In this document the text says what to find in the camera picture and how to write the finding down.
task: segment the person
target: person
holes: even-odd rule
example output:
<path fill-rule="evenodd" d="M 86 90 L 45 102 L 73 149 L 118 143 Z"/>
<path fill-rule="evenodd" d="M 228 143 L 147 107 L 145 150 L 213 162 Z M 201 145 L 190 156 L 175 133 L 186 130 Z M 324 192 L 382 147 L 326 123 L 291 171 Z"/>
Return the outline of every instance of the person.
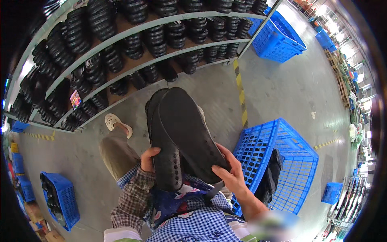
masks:
<path fill-rule="evenodd" d="M 241 163 L 228 149 L 216 144 L 231 170 L 212 166 L 225 187 L 208 204 L 204 195 L 213 186 L 190 175 L 185 176 L 179 191 L 157 189 L 152 157 L 160 148 L 149 148 L 139 157 L 127 142 L 132 128 L 111 113 L 106 115 L 105 123 L 111 132 L 100 142 L 100 154 L 122 189 L 118 206 L 111 211 L 113 228 L 104 232 L 105 242 L 142 241 L 144 222 L 153 231 L 148 242 L 257 241 L 247 231 L 247 221 L 268 208 L 246 187 Z M 241 206 L 244 219 L 232 212 L 231 192 Z"/>

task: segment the yellow tape line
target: yellow tape line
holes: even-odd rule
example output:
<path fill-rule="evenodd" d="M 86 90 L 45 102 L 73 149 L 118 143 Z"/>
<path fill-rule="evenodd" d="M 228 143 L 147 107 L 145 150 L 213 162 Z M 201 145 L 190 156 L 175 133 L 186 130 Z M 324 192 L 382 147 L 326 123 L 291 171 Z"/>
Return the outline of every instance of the yellow tape line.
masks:
<path fill-rule="evenodd" d="M 37 138 L 37 139 L 43 139 L 48 141 L 54 141 L 55 140 L 55 131 L 52 133 L 52 135 L 46 135 L 46 134 L 32 134 L 32 133 L 24 133 L 29 137 Z"/>
<path fill-rule="evenodd" d="M 236 85 L 239 93 L 239 103 L 241 104 L 241 109 L 242 109 L 242 125 L 243 125 L 243 128 L 246 129 L 248 127 L 246 97 L 245 97 L 245 91 L 242 85 L 242 77 L 239 72 L 239 65 L 237 60 L 234 61 L 233 66 L 235 70 Z"/>
<path fill-rule="evenodd" d="M 338 142 L 339 140 L 340 140 L 339 138 L 336 138 L 336 139 L 333 139 L 333 140 L 328 141 L 328 142 L 326 142 L 326 143 L 322 143 L 322 144 L 316 145 L 316 146 L 314 146 L 313 148 L 314 148 L 315 150 L 318 150 L 318 149 L 320 149 L 321 147 L 327 146 L 327 145 L 332 144 L 332 143 L 334 143 L 334 142 Z"/>

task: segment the smartphone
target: smartphone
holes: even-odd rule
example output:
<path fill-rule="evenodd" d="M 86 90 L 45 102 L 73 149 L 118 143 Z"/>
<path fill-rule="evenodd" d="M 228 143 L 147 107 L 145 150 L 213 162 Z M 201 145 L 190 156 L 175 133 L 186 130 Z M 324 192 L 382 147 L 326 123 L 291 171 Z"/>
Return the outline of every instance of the smartphone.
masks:
<path fill-rule="evenodd" d="M 77 90 L 75 90 L 73 92 L 73 94 L 71 94 L 70 96 L 70 101 L 71 101 L 71 105 L 73 106 L 73 110 L 77 110 L 77 108 L 80 106 L 80 104 L 82 103 L 82 99 L 81 97 L 79 96 L 79 93 Z"/>

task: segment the factory floor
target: factory floor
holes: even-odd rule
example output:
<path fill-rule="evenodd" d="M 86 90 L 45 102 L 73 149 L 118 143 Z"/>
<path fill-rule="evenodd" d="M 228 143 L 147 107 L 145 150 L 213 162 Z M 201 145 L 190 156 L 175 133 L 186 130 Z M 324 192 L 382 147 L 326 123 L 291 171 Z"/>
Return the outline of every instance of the factory floor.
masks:
<path fill-rule="evenodd" d="M 312 146 L 320 157 L 309 194 L 299 212 L 302 234 L 294 241 L 311 241 L 326 227 L 329 204 L 321 202 L 327 182 L 341 182 L 355 168 L 356 152 L 350 146 L 349 111 L 344 108 L 336 78 L 318 44 L 316 32 L 288 2 L 278 11 L 287 19 L 308 50 L 279 64 L 259 58 L 253 47 L 238 60 L 246 97 L 248 126 L 253 127 L 279 117 L 284 118 Z M 185 89 L 202 107 L 214 140 L 233 150 L 242 131 L 242 111 L 233 65 L 213 65 L 193 75 L 182 74 L 175 83 L 165 81 L 134 93 L 128 100 L 106 113 L 114 113 L 133 128 L 128 143 L 138 154 L 149 147 L 145 103 L 159 88 Z M 26 132 L 52 133 L 30 126 Z M 110 211 L 117 206 L 120 189 L 105 167 L 98 143 L 109 132 L 104 115 L 86 125 L 80 133 L 55 133 L 54 141 L 19 136 L 19 150 L 26 175 L 32 182 L 36 201 L 52 227 L 66 241 L 103 241 L 103 232 L 111 228 Z M 80 212 L 80 221 L 65 231 L 50 216 L 41 184 L 40 171 L 60 173 L 71 180 Z M 143 238 L 149 235 L 143 230 Z"/>

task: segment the sleeve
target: sleeve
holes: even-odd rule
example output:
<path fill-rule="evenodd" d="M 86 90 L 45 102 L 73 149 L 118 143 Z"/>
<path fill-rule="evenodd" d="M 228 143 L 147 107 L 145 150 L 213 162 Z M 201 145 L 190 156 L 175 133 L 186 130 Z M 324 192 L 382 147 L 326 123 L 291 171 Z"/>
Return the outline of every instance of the sleeve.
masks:
<path fill-rule="evenodd" d="M 113 228 L 130 227 L 141 234 L 149 190 L 154 186 L 155 175 L 138 169 L 136 175 L 124 186 L 118 207 L 110 213 Z"/>

